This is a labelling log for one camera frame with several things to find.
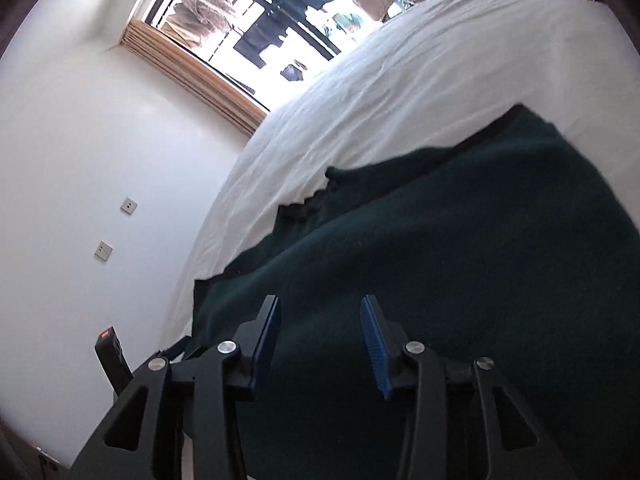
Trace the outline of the dark green knit sweater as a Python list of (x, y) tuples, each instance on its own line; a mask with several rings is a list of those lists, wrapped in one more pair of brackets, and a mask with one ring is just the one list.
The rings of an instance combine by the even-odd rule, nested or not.
[(578, 478), (638, 477), (639, 233), (558, 130), (514, 106), (452, 148), (326, 180), (194, 288), (197, 346), (280, 300), (267, 383), (238, 407), (250, 476), (396, 474), (401, 410), (359, 319), (373, 295), (439, 356), (493, 359)]

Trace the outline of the black device orange light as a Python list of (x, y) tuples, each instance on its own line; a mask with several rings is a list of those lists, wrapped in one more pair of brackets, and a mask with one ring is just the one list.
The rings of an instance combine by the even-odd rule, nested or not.
[(120, 396), (134, 375), (131, 373), (113, 326), (99, 334), (94, 351), (114, 393)]

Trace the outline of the left beige curtain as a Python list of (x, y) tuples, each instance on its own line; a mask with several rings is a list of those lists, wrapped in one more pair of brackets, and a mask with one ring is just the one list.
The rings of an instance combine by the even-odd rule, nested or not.
[(120, 44), (212, 108), (249, 138), (267, 116), (266, 110), (236, 84), (145, 22), (130, 21)]

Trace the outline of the white bed sheet mattress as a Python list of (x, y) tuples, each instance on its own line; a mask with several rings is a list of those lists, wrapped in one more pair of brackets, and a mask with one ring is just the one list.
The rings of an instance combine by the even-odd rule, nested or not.
[(272, 228), (281, 204), (361, 167), (454, 145), (523, 104), (587, 155), (639, 213), (639, 55), (613, 11), (582, 0), (430, 0), (339, 56), (271, 112), (202, 224), (164, 317), (191, 325), (193, 287)]

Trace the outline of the brown hanging garment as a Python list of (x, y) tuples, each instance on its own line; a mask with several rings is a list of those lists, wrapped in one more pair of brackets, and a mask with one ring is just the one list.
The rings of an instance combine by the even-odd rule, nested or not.
[(179, 0), (160, 30), (193, 49), (224, 38), (234, 19), (235, 10), (229, 0)]

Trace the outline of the dark hanging laundry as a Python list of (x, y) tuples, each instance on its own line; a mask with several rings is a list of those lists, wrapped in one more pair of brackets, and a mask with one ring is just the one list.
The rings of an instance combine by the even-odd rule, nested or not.
[(291, 29), (322, 58), (335, 58), (340, 49), (306, 18), (308, 9), (320, 11), (334, 0), (273, 0), (265, 12), (250, 25), (233, 49), (258, 68), (266, 66), (260, 56), (268, 47), (280, 48)]

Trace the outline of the white wall socket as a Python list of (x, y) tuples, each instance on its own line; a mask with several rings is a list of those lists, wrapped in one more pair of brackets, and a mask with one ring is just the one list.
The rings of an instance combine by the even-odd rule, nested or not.
[(101, 240), (98, 247), (96, 248), (96, 251), (94, 252), (94, 255), (99, 260), (107, 262), (107, 260), (111, 257), (112, 252), (113, 247), (107, 242), (104, 242), (104, 240)]

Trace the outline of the black balcony door frame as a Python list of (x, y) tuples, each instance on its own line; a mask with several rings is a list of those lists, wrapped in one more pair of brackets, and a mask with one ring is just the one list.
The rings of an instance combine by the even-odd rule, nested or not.
[[(178, 1), (155, 0), (145, 18), (146, 24), (160, 30)], [(230, 32), (224, 38), (212, 40), (204, 47), (185, 48), (218, 74), (236, 84), (265, 110), (275, 110), (297, 96), (303, 85), (314, 79), (333, 60), (322, 58), (289, 29), (288, 38), (284, 40), (282, 47), (268, 47), (260, 55), (266, 66), (256, 67), (233, 47), (273, 0), (229, 1), (235, 10)], [(308, 9), (306, 18), (320, 28), (320, 32), (340, 49), (340, 53), (352, 46), (362, 29), (362, 19), (350, 8), (349, 0), (331, 1), (320, 11)]]

